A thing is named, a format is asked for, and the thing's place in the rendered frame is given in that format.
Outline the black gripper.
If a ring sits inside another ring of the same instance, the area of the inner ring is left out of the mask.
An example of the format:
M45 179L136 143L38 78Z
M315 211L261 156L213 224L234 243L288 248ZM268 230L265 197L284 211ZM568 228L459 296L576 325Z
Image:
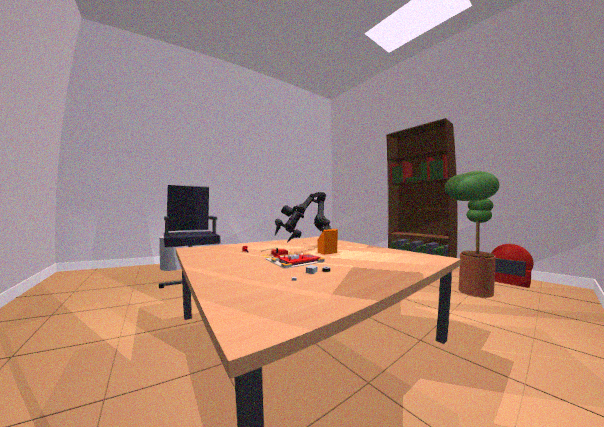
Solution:
M280 219L276 219L275 220L275 224L276 224L276 231L275 231L275 235L277 234L277 232L279 231L280 227L283 226L284 228L290 230L291 232L293 232L293 234L291 235L291 237L288 239L287 243L289 241L291 241L293 238L300 238L301 237L301 231L299 230L294 230L293 228L295 227L296 223L298 221L293 218L290 217L289 220L286 222L286 224L283 224L282 221Z

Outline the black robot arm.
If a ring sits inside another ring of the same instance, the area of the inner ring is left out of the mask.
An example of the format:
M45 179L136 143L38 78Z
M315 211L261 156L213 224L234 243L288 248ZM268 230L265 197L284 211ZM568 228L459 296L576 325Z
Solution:
M317 197L317 199L314 199L314 197ZM303 214L304 214L306 208L309 206L309 204L311 202L315 202L315 203L318 203L318 214L316 215L316 217L314 219L315 226L322 232L324 230L332 230L331 227L329 226L330 220L326 219L324 216L325 199L326 199L326 194L324 192L317 192L314 194L310 194L310 196L304 201L304 203L302 203L298 206L294 206L293 209L291 207L289 207L288 205L284 205L284 207L281 210L281 213L285 214L288 217L291 216L298 221L300 219L300 217L304 218Z

